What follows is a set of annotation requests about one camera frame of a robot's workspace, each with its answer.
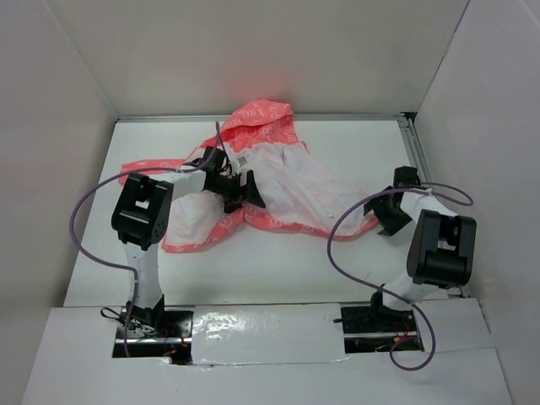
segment wire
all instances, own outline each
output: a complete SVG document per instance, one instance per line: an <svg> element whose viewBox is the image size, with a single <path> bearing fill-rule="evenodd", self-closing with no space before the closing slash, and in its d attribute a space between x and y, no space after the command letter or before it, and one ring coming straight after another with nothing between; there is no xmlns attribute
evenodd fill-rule
<svg viewBox="0 0 540 405"><path fill-rule="evenodd" d="M225 149L223 138L219 137L219 141L221 143L221 149L225 152L225 166L221 168L220 173L223 173L224 171L229 169L229 173L227 174L227 176L230 176L233 172L233 166L230 164L229 154L227 153L227 150Z"/></svg>
<svg viewBox="0 0 540 405"><path fill-rule="evenodd" d="M473 204L473 199L468 195L466 194L464 191L458 189L457 187L454 187L454 186L447 186L447 185L441 185L440 183L430 183L430 184L433 184L433 185L437 185L437 186L444 186L446 188L450 188L451 190L455 190L457 192L460 192L462 195L466 196L469 198L469 202L461 202L461 201L458 201L452 197L448 197L444 194L437 194L438 197L440 198L444 198L446 200L449 200L449 201L452 201L453 203L457 203L457 204L460 204L460 205L464 205L464 206L470 206ZM416 337L405 337L404 339L400 339L398 342L394 343L392 345L392 347L390 348L390 360L392 361L392 363L399 369L401 370L406 370L406 371L417 371L417 370L421 370L423 369L426 365L429 364L429 362L433 359L433 356L435 356L435 350L436 350L436 338L435 338L435 331L433 330L433 326L431 325L431 322L429 322L429 319L428 317L424 314L424 312L416 305L414 304L413 302L411 302L410 300L408 300L407 298L405 297L402 297L401 295L399 294L396 294L394 293L393 291L390 291L389 289L385 289L384 287L382 286L379 286L379 285L376 285L376 284L373 284L373 283L370 283L369 281L365 281L361 278L358 278L358 277L355 277L353 276L352 274L349 274L347 273L345 270L343 270L342 268L340 268L338 266L338 264L336 263L336 261L334 260L333 258L333 255L332 255L332 243L334 241L334 238L336 236L336 232L339 228L339 225L342 224L342 222L353 212L355 211L356 209L362 207L364 204L366 204L368 201L370 200L373 200L375 198L379 198L379 197L384 197L384 196L390 196L390 195L393 195L393 194L398 194L398 193L401 193L401 192L412 192L414 194L422 194L422 195L425 195L425 196L428 196L429 194L434 194L432 191L430 190L421 190L421 189L417 189L417 188L394 188L394 189L390 189L390 190L384 190L382 192L377 192L375 194L372 194L366 198L364 198L363 200L355 203L351 208L349 208L347 211L345 211L345 213L343 213L343 215L336 221L336 223L334 224L332 230L330 231L330 235L328 236L328 241L327 241L327 256L328 256L328 260L330 261L330 263L332 264L332 266L339 272L341 273L344 277L350 279L350 280L353 280L354 282L356 283L359 283L359 284L363 284L367 287L370 287L372 289L375 289L377 291L381 291L382 293L385 293L385 294L389 294L391 295L392 297L395 297L403 302L405 302L406 304L408 305L411 305L419 314L420 316L422 316L424 318L424 321L426 323L426 326L428 327L428 330L429 330L429 335L431 337L431 350L429 351L429 355L428 355L428 358L421 364L419 365L415 365L413 367L407 367L405 365L402 365L402 364L399 364L396 359L394 358L394 350L402 343L404 342L407 342L409 340L412 340Z"/></svg>
<svg viewBox="0 0 540 405"><path fill-rule="evenodd" d="M96 186L94 186L90 190L88 190L80 198L80 200L77 201L77 203L75 204L75 207L73 208L73 211L71 212L71 217L69 218L69 235L71 237L71 240L72 240L73 244L75 245L75 247L77 247L78 251L80 251L82 254L84 254L88 259L90 259L90 260L92 260L94 262L97 262L97 263L99 263L99 264L101 264L103 266L112 267L112 268L119 268L121 270L127 270L127 271L133 273L133 296L132 296L132 299L130 300L129 306L127 307L126 321L124 323L124 351L126 352L126 357L129 357L129 349L127 347L127 331L128 331L129 324L131 323L133 307L135 306L135 301L137 300L137 297L138 297L138 282L139 282L139 280L138 280L138 271L137 271L137 269L135 267L126 266L125 264L120 264L120 263L108 262L107 260L103 260L103 259L97 257L96 255L90 253L89 251L87 251L82 246L80 240L77 237L77 234L75 234L75 219L77 218L77 213L78 213L79 209L82 207L82 205L84 204L84 202L91 195L93 195L95 192L97 192L104 185L109 184L111 181L119 179L120 177L128 176L128 175L131 175L133 173L143 173L143 172L146 172L146 171L158 171L159 170L159 171L174 171L174 172L177 172L177 173L192 173L193 171L204 169L206 166L208 166L210 161L213 159L213 157L217 153L218 145L220 143L223 145L223 140L221 139L221 134L219 132L219 122L216 122L216 143L213 146L212 152L207 157L207 159L204 160L197 167L195 167L193 169L185 169L185 170L178 170L178 168L173 169L173 168L170 168L170 167L145 167L145 168L142 168L142 169L124 171L123 173L120 173L118 175L114 175L112 177L109 177L108 179L105 179L105 180L101 181Z"/></svg>
<svg viewBox="0 0 540 405"><path fill-rule="evenodd" d="M114 316L107 315L106 312L110 312ZM113 321L117 321L121 325L124 325L124 323L126 321L126 317L124 315L119 314L118 312L116 312L115 310L109 308L108 306L104 306L103 308L101 308L100 314L104 318L112 319ZM131 323L133 324L133 326L135 327L136 330L138 330L139 332L141 332L144 335L145 338L153 338L158 334L152 327L148 327L148 326L142 324L141 322L132 320Z"/></svg>
<svg viewBox="0 0 540 405"><path fill-rule="evenodd" d="M439 192L431 192L431 194L433 194L436 197L444 198L444 199L446 199L448 201L451 201L451 202L453 202L455 204L462 205L464 207L471 207L474 204L473 198L469 194L467 194L465 191L463 191L461 188L457 188L455 186L450 186L449 184L445 184L445 183L436 183L434 181L424 181L422 183L422 186L437 186L437 187L443 187L443 188L447 188L449 190L453 190L454 192L459 192L462 196L464 196L468 200L467 202L456 200L453 197L448 197L447 195L441 194Z"/></svg>

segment white tabletop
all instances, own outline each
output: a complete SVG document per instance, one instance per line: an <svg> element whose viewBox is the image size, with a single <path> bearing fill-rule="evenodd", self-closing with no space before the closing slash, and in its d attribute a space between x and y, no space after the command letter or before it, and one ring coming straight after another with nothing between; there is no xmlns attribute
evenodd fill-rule
<svg viewBox="0 0 540 405"><path fill-rule="evenodd" d="M410 165L396 121L296 121L295 127L313 156L368 193L389 186L396 167ZM184 158L212 136L210 121L118 123L101 180L119 173L126 162ZM111 228L121 189L114 182L97 193L83 245L99 257L125 263ZM357 277L387 283L403 271L412 233L410 224L392 238L372 230L357 240L337 242L337 262ZM159 279L167 305L348 302L369 300L373 293L331 267L324 238L247 225L206 251L161 251ZM64 305L124 305L128 291L125 272L79 254Z"/></svg>

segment cloth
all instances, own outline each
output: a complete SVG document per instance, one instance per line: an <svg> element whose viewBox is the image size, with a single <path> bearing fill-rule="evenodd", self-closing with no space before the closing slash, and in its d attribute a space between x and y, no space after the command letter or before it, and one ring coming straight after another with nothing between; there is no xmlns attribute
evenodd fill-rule
<svg viewBox="0 0 540 405"><path fill-rule="evenodd" d="M197 192L182 197L171 206L162 245L166 251L192 251L213 244L244 223L259 230L328 236L345 210L366 197L357 186L343 181L311 157L306 145L296 136L293 112L288 104L253 101L229 117L221 128L221 136L231 160L246 158L241 173L245 176L248 170L254 171L266 208L247 203L225 214L221 196L217 194ZM215 139L210 138L186 159L144 159L122 165L122 171L179 167L185 160L202 157L204 148L214 144ZM358 209L342 223L336 237L351 238L376 224L375 218L365 219Z"/></svg>

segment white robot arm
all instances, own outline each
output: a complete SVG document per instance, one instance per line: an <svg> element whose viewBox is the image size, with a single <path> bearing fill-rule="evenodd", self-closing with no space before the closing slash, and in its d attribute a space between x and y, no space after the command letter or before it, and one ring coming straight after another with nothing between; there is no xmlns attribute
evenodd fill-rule
<svg viewBox="0 0 540 405"><path fill-rule="evenodd" d="M182 166L179 170L192 169L189 166ZM204 190L206 181L206 172L203 170L193 171L191 173L164 173L162 175L152 175L150 178L157 182L165 181L172 186L172 203L180 197L184 197L192 192L201 192ZM158 232L165 232L166 227L161 225ZM127 242L124 243L126 251L127 265L135 267L138 271L139 287L137 294L137 307L155 308L163 299L163 291L159 286L158 273L158 245L153 243L144 250L140 245ZM133 273L129 272L131 291L129 296L133 297Z"/></svg>
<svg viewBox="0 0 540 405"><path fill-rule="evenodd" d="M418 224L420 214L422 213L423 209L435 211L441 215L451 218L455 218L457 216L456 213L442 205L439 200L432 195L423 196L411 192L404 192L400 207L404 213L411 217L415 224ZM394 293L399 294L414 303L420 302L424 297L434 293L439 288L440 287L435 284L415 284L413 282L413 278L408 275L406 270L401 272L399 276L385 285L385 289L393 291ZM386 293L382 294L382 303L386 308L394 311L411 310L410 304L407 304L402 300L399 300L398 298Z"/></svg>
<svg viewBox="0 0 540 405"><path fill-rule="evenodd" d="M418 172L403 166L394 172L393 186L387 189L422 188ZM374 311L400 316L437 289L465 285L471 277L476 222L457 215L432 194L396 193L376 198L364 207L379 219L383 235L392 236L411 220L416 224L407 266L384 286L409 303L382 292L371 299Z"/></svg>
<svg viewBox="0 0 540 405"><path fill-rule="evenodd" d="M265 208L253 170L246 172L245 184L240 183L240 159L229 162L223 150L213 151L207 147L202 157L204 165L194 170L193 166L200 161L162 175L131 174L112 214L112 228L124 244L127 264L138 272L138 293L132 318L156 330L165 322L165 297L159 285L158 244L167 230L172 202L192 192L208 190L223 197L226 213L240 208L243 202ZM132 285L129 296L133 297L133 273L130 272L129 277Z"/></svg>

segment white cardboard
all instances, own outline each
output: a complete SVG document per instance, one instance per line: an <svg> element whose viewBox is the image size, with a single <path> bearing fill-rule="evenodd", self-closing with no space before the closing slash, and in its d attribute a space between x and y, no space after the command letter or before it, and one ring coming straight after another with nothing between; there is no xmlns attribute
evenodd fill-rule
<svg viewBox="0 0 540 405"><path fill-rule="evenodd" d="M255 97L298 111L417 111L467 6L47 1L121 116L233 111Z"/></svg>
<svg viewBox="0 0 540 405"><path fill-rule="evenodd" d="M328 363L346 359L338 304L198 306L195 365Z"/></svg>
<svg viewBox="0 0 540 405"><path fill-rule="evenodd" d="M482 310L474 298L431 300L418 306L433 326L437 352L494 346ZM432 342L427 325L417 311L414 315L424 349L429 352Z"/></svg>
<svg viewBox="0 0 540 405"><path fill-rule="evenodd" d="M511 405L493 348L437 353L419 372L399 370L388 353L325 364L178 366L163 358L112 359L115 330L97 308L52 309L22 403ZM426 353L396 356L411 366Z"/></svg>

